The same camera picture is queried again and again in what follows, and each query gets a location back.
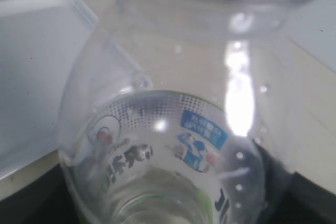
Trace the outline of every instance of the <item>table surface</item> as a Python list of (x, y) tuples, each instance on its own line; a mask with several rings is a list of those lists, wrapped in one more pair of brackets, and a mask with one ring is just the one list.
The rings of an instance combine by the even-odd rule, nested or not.
[[(112, 0), (83, 0), (100, 16)], [(296, 169), (306, 178), (336, 194), (336, 74), (292, 43), (304, 106), (298, 125), (300, 146)], [(0, 181), (0, 199), (28, 185), (58, 163), (53, 152)]]

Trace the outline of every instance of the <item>transparent plastic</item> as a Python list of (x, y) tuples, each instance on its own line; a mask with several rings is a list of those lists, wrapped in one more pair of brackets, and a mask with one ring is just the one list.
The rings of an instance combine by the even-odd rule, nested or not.
[(59, 156), (88, 223), (252, 224), (293, 173), (286, 9), (115, 0), (67, 83)]

